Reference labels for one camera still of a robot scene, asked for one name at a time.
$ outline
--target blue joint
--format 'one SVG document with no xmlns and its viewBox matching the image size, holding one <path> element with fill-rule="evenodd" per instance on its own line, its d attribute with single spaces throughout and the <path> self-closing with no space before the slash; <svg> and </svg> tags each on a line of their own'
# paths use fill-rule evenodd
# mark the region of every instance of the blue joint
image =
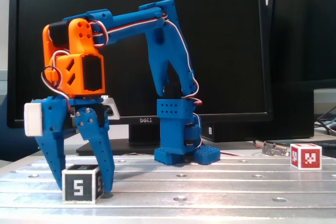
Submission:
<svg viewBox="0 0 336 224">
<path fill-rule="evenodd" d="M 200 130 L 193 115 L 193 101 L 184 99 L 158 99 L 158 117 L 160 118 L 161 149 L 172 154 L 186 154 L 195 150 L 199 144 Z M 193 140 L 193 145 L 185 145 L 185 140 Z"/>
</svg>

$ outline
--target metal surface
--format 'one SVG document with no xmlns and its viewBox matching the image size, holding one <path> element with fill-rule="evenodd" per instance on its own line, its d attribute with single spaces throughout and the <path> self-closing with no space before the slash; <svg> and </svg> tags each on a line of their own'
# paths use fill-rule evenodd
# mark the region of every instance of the metal surface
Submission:
<svg viewBox="0 0 336 224">
<path fill-rule="evenodd" d="M 45 159 L 0 177 L 0 223 L 335 223 L 336 162 L 298 171 L 288 157 L 222 157 L 208 166 L 165 166 L 115 156 L 111 194 L 64 205 Z M 94 157 L 68 156 L 72 164 Z"/>
</svg>

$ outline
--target cable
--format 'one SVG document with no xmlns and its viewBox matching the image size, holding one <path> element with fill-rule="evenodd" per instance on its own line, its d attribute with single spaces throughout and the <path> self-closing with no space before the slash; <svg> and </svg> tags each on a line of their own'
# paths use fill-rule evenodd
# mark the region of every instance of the cable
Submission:
<svg viewBox="0 0 336 224">
<path fill-rule="evenodd" d="M 329 125 L 329 124 L 332 124 L 334 122 L 336 122 L 336 118 L 334 118 L 333 120 L 331 120 L 329 123 L 325 123 L 325 125 Z"/>
<path fill-rule="evenodd" d="M 253 140 L 253 145 L 254 145 L 255 148 L 258 148 L 258 149 L 263 148 L 261 145 L 257 144 L 255 140 Z"/>
<path fill-rule="evenodd" d="M 201 121 L 200 121 L 199 115 L 197 115 L 196 113 L 193 113 L 193 115 L 197 117 L 197 119 L 198 119 L 198 127 L 201 128 L 202 126 L 201 126 Z M 198 147 L 195 148 L 195 150 L 197 150 L 198 148 L 200 148 L 200 146 L 202 145 L 202 136 L 201 135 L 199 135 L 199 139 L 200 139 L 200 144 L 198 145 Z"/>
<path fill-rule="evenodd" d="M 191 72 L 191 74 L 192 74 L 192 76 L 193 76 L 193 81 L 194 81 L 194 83 L 195 83 L 195 85 L 196 85 L 196 91 L 195 91 L 194 93 L 192 93 L 192 94 L 188 94 L 188 95 L 186 95 L 186 96 L 184 96 L 184 97 L 182 97 L 182 98 L 183 98 L 183 99 L 188 99 L 188 98 L 190 98 L 190 97 L 194 97 L 194 96 L 198 93 L 199 88 L 200 88 L 200 85 L 198 85 L 198 82 L 196 81 L 196 79 L 195 79 L 195 77 L 194 77 L 194 73 L 193 73 L 193 71 L 192 71 L 192 69 L 191 69 L 191 65 L 190 65 L 190 56 L 189 56 L 189 52 L 188 52 L 187 46 L 185 45 L 184 39 L 183 39 L 182 34 L 181 34 L 180 30 L 178 29 L 178 27 L 177 27 L 173 22 L 171 22 L 171 21 L 168 20 L 168 19 L 165 20 L 165 22 L 167 22 L 167 23 L 169 23 L 170 25 L 174 26 L 175 29 L 176 29 L 176 31 L 177 31 L 177 33 L 178 33 L 178 35 L 180 36 L 180 39 L 181 39 L 181 41 L 182 41 L 184 50 L 185 50 L 185 52 L 186 52 L 186 54 L 187 54 L 187 62 L 188 62 L 189 71 Z"/>
<path fill-rule="evenodd" d="M 167 18 L 167 14 L 164 13 L 164 16 L 162 16 L 161 18 Z M 127 24 L 127 25 L 123 25 L 123 26 L 118 26 L 118 27 L 112 28 L 110 30 L 106 30 L 104 24 L 102 22 L 100 22 L 99 20 L 94 20 L 94 21 L 90 22 L 90 24 L 96 23 L 97 25 L 99 25 L 97 22 L 100 22 L 101 24 L 99 25 L 99 27 L 101 28 L 101 30 L 103 32 L 102 33 L 93 33 L 93 36 L 94 37 L 98 37 L 98 36 L 102 36 L 102 35 L 105 36 L 105 42 L 104 42 L 104 44 L 95 44 L 95 47 L 100 48 L 100 47 L 106 45 L 107 42 L 108 42 L 108 39 L 109 39 L 108 35 L 110 33 L 115 33 L 116 31 L 121 31 L 121 30 L 130 28 L 130 27 L 133 27 L 133 26 L 137 26 L 137 25 L 143 25 L 143 24 L 147 24 L 147 23 L 150 23 L 150 22 L 155 22 L 155 21 L 157 21 L 157 20 L 159 20 L 161 18 L 151 18 L 151 19 L 146 19 L 146 20 L 142 20 L 142 21 L 138 21 L 138 22 L 133 22 L 133 23 L 130 23 L 130 24 Z"/>
<path fill-rule="evenodd" d="M 316 121 L 321 124 L 321 126 L 323 128 L 325 128 L 325 130 L 327 131 L 327 135 L 330 135 L 330 129 L 320 120 L 320 119 L 316 119 Z"/>
<path fill-rule="evenodd" d="M 45 74 L 45 70 L 48 69 L 48 68 L 52 68 L 54 69 L 56 72 L 57 72 L 57 75 L 58 75 L 58 79 L 60 80 L 61 78 L 61 72 L 59 71 L 59 69 L 53 67 L 53 66 L 46 66 L 43 70 L 43 72 L 41 73 L 41 78 L 42 78 L 42 81 L 43 83 L 47 86 L 47 88 L 49 88 L 50 90 L 52 90 L 53 92 L 57 93 L 57 94 L 60 94 L 61 96 L 63 96 L 65 99 L 66 99 L 66 104 L 67 104 L 67 108 L 68 108 L 68 111 L 71 113 L 71 114 L 74 114 L 75 112 L 71 109 L 70 107 L 70 104 L 69 104 L 69 97 L 64 94 L 63 92 L 57 90 L 55 88 L 55 86 L 53 86 L 49 81 L 48 79 L 46 78 L 46 74 Z"/>
<path fill-rule="evenodd" d="M 243 156 L 243 155 L 232 153 L 232 152 L 221 152 L 221 154 L 230 155 L 230 156 Z"/>
<path fill-rule="evenodd" d="M 53 53 L 53 55 L 52 55 L 52 66 L 53 67 L 55 67 L 55 69 L 56 69 L 56 57 L 57 56 L 60 56 L 60 54 L 62 54 L 62 55 L 70 55 L 70 53 L 68 53 L 68 52 L 66 52 L 66 51 L 64 51 L 64 50 L 57 50 L 57 51 L 55 51 L 54 53 Z M 63 76 L 62 76 L 62 73 L 61 73 L 61 71 L 59 72 L 59 77 L 60 77 L 60 82 L 59 82 L 59 84 L 58 85 L 56 85 L 55 87 L 56 88 L 58 88 L 59 86 L 61 86 L 61 84 L 62 84 L 62 80 L 63 80 Z"/>
</svg>

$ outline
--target white block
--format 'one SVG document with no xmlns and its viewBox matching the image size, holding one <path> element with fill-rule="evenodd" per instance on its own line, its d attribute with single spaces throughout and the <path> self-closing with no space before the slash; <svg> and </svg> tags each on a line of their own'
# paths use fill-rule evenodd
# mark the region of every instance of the white block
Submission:
<svg viewBox="0 0 336 224">
<path fill-rule="evenodd" d="M 26 136 L 42 136 L 43 128 L 41 103 L 26 103 L 24 119 Z"/>
</svg>

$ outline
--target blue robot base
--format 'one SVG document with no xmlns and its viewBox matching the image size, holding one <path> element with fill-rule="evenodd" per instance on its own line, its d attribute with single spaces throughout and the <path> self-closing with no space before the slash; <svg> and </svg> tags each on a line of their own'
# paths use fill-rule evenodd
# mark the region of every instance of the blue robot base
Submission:
<svg viewBox="0 0 336 224">
<path fill-rule="evenodd" d="M 182 161 L 183 156 L 194 157 L 194 162 L 209 165 L 220 160 L 220 150 L 201 145 L 201 119 L 193 114 L 193 101 L 158 99 L 161 148 L 154 151 L 154 159 L 165 165 Z"/>
</svg>

